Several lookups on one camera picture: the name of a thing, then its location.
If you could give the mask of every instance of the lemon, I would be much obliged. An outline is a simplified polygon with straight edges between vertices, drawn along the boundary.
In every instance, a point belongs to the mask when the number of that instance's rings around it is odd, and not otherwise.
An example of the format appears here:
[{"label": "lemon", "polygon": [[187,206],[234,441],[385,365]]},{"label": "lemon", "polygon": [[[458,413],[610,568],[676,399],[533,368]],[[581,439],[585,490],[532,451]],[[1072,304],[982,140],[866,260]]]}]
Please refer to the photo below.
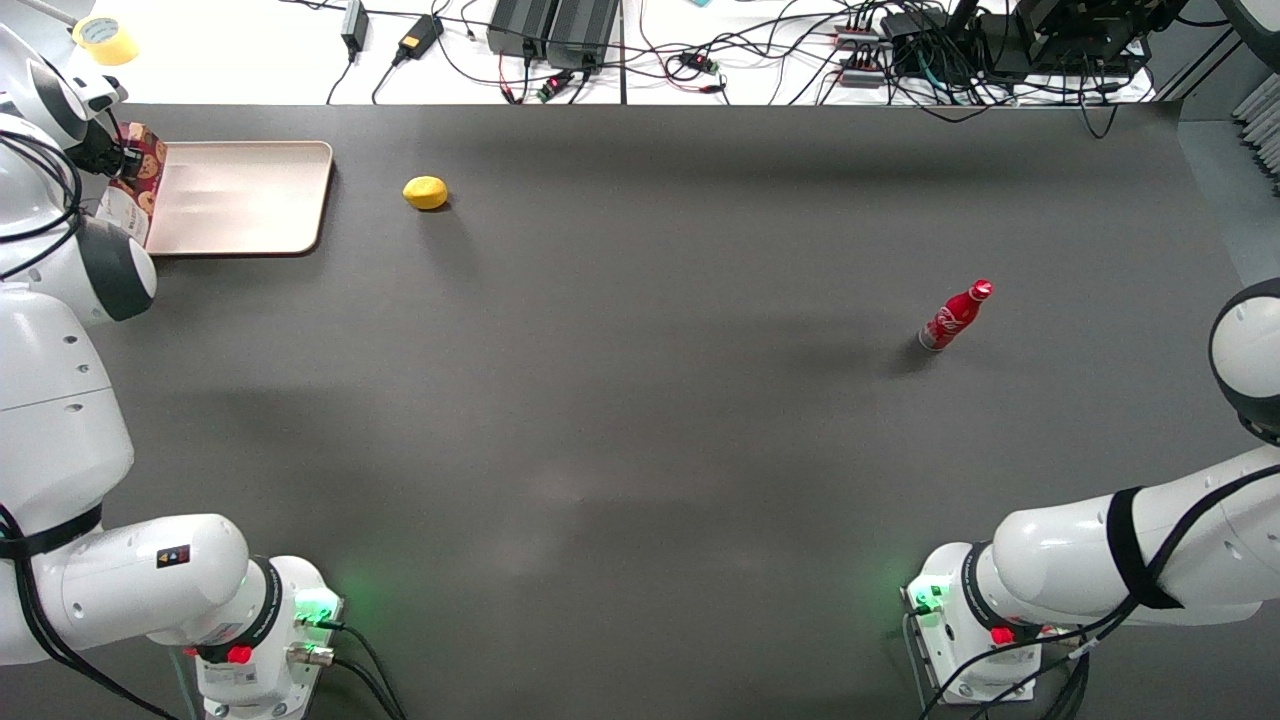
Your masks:
[{"label": "lemon", "polygon": [[435,210],[449,200],[449,188],[440,178],[420,176],[404,186],[404,200],[419,210]]}]

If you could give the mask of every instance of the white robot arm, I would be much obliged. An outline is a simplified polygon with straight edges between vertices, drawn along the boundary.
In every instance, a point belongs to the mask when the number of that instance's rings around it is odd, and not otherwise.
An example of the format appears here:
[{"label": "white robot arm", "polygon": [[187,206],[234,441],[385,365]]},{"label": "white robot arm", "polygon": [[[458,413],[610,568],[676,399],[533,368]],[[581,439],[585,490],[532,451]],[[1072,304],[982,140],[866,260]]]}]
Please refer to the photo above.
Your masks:
[{"label": "white robot arm", "polygon": [[[1280,597],[1280,279],[1224,306],[1210,364],[1240,423],[1268,443],[1153,488],[1009,515],[989,543],[948,543],[904,588],[941,698],[1010,697],[1041,666],[1039,644],[1135,603],[1124,621],[1207,625]],[[1188,512],[1203,511],[1158,571]],[[991,653],[1007,647],[1007,652]],[[1032,698],[1034,682],[1010,700]]]},{"label": "white robot arm", "polygon": [[220,515],[104,530],[133,462],[86,325],[147,309],[155,269],[128,236],[79,214],[59,145],[0,113],[0,666],[49,657],[161,715],[79,650],[128,637],[195,656],[205,710],[297,719],[332,659],[338,597],[298,557],[253,557]]},{"label": "white robot arm", "polygon": [[[111,76],[70,79],[17,33],[0,23],[0,113],[15,115],[49,135],[78,168],[115,174],[123,149],[115,140],[111,108],[128,94]],[[105,126],[102,119],[110,122]]]}]

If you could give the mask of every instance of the tape roll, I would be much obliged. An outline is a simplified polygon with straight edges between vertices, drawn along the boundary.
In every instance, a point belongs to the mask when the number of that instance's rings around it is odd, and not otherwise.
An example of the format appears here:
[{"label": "tape roll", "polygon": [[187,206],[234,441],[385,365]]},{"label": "tape roll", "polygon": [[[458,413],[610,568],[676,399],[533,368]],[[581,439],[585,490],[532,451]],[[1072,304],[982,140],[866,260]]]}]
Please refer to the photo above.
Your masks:
[{"label": "tape roll", "polygon": [[138,56],[138,45],[124,26],[108,15],[90,15],[76,23],[72,40],[100,65],[123,65]]}]

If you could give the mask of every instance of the red bottle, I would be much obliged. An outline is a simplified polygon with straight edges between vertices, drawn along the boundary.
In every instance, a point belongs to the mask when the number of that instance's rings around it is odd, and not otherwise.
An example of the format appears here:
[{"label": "red bottle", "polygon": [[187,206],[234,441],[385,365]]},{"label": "red bottle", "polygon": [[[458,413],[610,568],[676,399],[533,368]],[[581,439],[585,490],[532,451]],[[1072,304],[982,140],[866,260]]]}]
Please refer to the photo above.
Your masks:
[{"label": "red bottle", "polygon": [[978,316],[982,301],[991,297],[991,281],[978,281],[968,292],[947,300],[947,304],[938,307],[933,319],[920,329],[920,345],[937,352],[951,343],[960,331],[969,327],[969,323]]}]

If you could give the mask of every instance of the tray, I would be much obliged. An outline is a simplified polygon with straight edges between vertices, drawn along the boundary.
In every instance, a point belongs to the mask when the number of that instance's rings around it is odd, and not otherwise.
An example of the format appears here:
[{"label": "tray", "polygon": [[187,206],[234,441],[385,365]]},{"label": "tray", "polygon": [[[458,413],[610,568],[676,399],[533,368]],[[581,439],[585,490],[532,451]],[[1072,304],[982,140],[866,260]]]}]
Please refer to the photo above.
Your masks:
[{"label": "tray", "polygon": [[333,147],[169,142],[150,255],[300,255],[320,238]]}]

